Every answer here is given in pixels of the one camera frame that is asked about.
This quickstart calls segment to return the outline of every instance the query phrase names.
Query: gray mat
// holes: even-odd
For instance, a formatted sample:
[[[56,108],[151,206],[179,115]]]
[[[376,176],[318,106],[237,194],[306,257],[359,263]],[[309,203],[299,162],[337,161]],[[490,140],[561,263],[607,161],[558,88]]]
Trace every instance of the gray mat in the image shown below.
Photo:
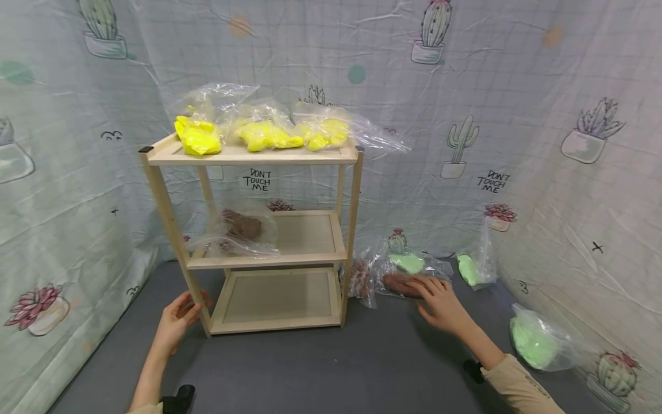
[[[217,298],[221,271],[197,272]],[[459,277],[457,296],[507,352],[510,293],[474,292]],[[179,265],[161,265],[49,413],[124,413],[162,309],[186,285]],[[378,297],[379,309],[350,300],[344,329],[320,328],[214,336],[190,330],[165,372],[162,391],[193,384],[192,413],[511,413],[489,384],[463,371],[471,354],[426,326],[412,303]],[[568,414],[598,413],[572,372],[532,373]]]

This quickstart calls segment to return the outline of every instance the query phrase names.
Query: plastic bag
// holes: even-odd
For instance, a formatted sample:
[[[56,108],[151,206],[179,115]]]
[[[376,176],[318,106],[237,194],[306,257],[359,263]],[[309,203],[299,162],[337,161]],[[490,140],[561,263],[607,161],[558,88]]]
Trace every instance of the plastic bag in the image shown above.
[[[231,109],[257,90],[235,83],[209,83],[168,107],[184,151],[190,155],[217,154],[232,123]]]
[[[349,297],[359,299],[359,302],[370,309],[377,308],[375,300],[375,278],[372,272],[375,261],[374,249],[372,247],[362,250],[354,249],[352,272],[350,274]],[[344,286],[345,268],[340,270],[340,289]]]
[[[247,256],[273,258],[280,255],[276,247],[278,228],[273,213],[263,204],[250,199],[229,198],[212,217],[207,233],[191,240],[188,250],[204,248],[206,257]]]
[[[251,152],[303,145],[289,113],[273,98],[239,106],[236,120],[230,126],[230,138],[235,142],[240,140]]]
[[[549,372],[567,370],[590,354],[585,342],[536,312],[518,303],[513,304],[512,310],[515,312],[510,320],[512,345],[531,368]]]
[[[340,107],[298,102],[293,117],[306,148],[311,151],[343,146],[350,136],[366,148],[384,152],[411,151],[411,143],[402,137]]]
[[[420,298],[419,292],[407,285],[414,275],[450,280],[453,268],[447,262],[427,253],[388,252],[377,255],[371,271],[375,278],[375,291],[381,295]]]
[[[458,252],[459,273],[472,289],[497,282],[497,255],[490,237],[489,217],[483,219],[481,236],[469,248]]]

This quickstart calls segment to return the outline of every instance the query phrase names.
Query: wooden shelf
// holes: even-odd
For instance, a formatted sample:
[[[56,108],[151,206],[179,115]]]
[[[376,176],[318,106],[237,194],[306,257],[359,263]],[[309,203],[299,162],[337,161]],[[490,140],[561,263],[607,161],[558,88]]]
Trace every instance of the wooden shelf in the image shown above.
[[[253,268],[335,263],[347,259],[340,222],[335,211],[275,211],[273,218],[278,227],[276,247],[281,252],[280,256],[274,258],[205,257],[207,249],[200,248],[193,253],[186,267],[191,270]]]
[[[340,325],[333,268],[225,272],[212,335]]]
[[[255,164],[355,164],[358,151],[353,144],[325,151],[311,152],[306,148],[291,148],[263,152],[248,152],[245,147],[224,145],[221,152],[208,156],[191,156],[184,152],[177,134],[171,134],[152,145],[148,155],[151,166],[224,166]]]

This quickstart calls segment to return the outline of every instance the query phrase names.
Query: wooden leg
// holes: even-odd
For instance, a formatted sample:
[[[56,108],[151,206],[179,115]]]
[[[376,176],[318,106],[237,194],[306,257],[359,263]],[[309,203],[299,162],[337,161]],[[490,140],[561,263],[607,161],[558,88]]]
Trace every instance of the wooden leg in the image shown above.
[[[354,261],[354,234],[356,232],[356,216],[359,210],[359,191],[361,189],[361,173],[363,171],[363,148],[357,146],[359,157],[354,164],[352,171],[352,198],[350,201],[350,222],[348,223],[347,231],[347,260],[345,261],[345,277],[342,286],[342,316],[340,319],[340,326],[345,326],[345,319],[347,317],[347,300],[350,295],[350,275],[352,262]]]
[[[336,214],[342,223],[342,197],[345,190],[345,166],[338,166],[338,194],[336,194]]]
[[[205,201],[207,202],[207,214],[209,215],[207,220],[211,222],[216,218],[216,203],[214,202],[214,193],[211,191],[211,184],[209,183],[207,167],[198,166],[195,169],[198,171],[198,177],[200,177],[200,185],[203,188],[203,195],[205,196]]]
[[[151,166],[149,164],[147,154],[141,153],[140,157],[142,159],[143,168],[145,169],[145,174],[147,175],[147,180],[150,184],[150,187],[152,188],[152,193],[154,193],[156,207],[164,223],[165,233],[167,234],[170,240],[170,244],[175,251],[175,255],[179,261],[179,267],[181,267],[181,272],[184,274],[184,279],[186,280],[186,284],[191,291],[193,301],[195,303],[200,303],[203,306],[200,320],[203,324],[203,328],[205,329],[205,334],[207,337],[211,337],[211,318],[209,317],[209,310],[205,305],[205,299],[202,296],[197,278],[186,267],[186,263],[188,263],[190,259],[189,253],[186,250],[183,235],[181,234],[179,225],[177,224],[177,217],[175,216],[175,211],[172,207],[172,201],[170,200],[170,196],[167,192],[166,182],[164,181],[163,174],[161,173],[161,168]]]

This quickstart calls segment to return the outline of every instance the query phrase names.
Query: grid pattern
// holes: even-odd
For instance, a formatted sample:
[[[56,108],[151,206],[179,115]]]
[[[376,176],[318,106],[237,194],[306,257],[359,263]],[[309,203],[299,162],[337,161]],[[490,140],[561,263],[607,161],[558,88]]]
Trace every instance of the grid pattern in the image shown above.
[[[0,115],[11,119],[15,140],[37,165],[33,175],[0,185],[0,258],[10,275],[0,291],[10,303],[52,282],[77,301],[43,338],[52,360],[30,357],[44,353],[44,341],[0,329],[0,342],[26,350],[24,359],[12,354],[5,378],[6,385],[28,380],[0,382],[0,390],[12,390],[0,391],[8,409],[48,406],[87,358],[72,344],[101,340],[128,305],[127,289],[169,257],[135,153],[171,130],[170,103],[219,80],[260,84],[260,93],[286,104],[306,97],[311,85],[322,87],[327,101],[414,140],[409,154],[367,154],[358,235],[368,240],[403,227],[411,247],[449,254],[475,238],[486,204],[509,204],[518,221],[494,235],[506,282],[517,293],[513,281],[525,280],[530,294],[523,301],[600,350],[631,352],[643,367],[628,397],[632,413],[660,409],[653,390],[662,389],[662,6],[453,0],[443,63],[426,65],[411,54],[428,0],[113,4],[127,59],[88,53],[75,2],[60,1],[55,13],[11,0],[0,16],[7,56],[38,80],[0,82]],[[555,26],[563,40],[544,48]],[[352,83],[355,65],[365,79]],[[593,164],[564,156],[559,148],[580,111],[605,96],[619,103],[616,118],[625,128]],[[449,129],[459,130],[469,115],[480,132],[463,154],[465,169],[442,178],[453,154]],[[101,139],[116,130],[122,140]],[[254,169],[270,173],[266,189],[246,185],[250,168],[227,167],[212,172],[216,196],[232,189],[296,209],[334,205],[336,168]],[[498,194],[478,185],[491,170],[511,176]],[[201,234],[206,217],[193,169],[164,172],[184,233]],[[346,193],[350,183],[348,174]],[[594,241],[604,253],[591,250]],[[42,374],[49,364],[66,368]]]

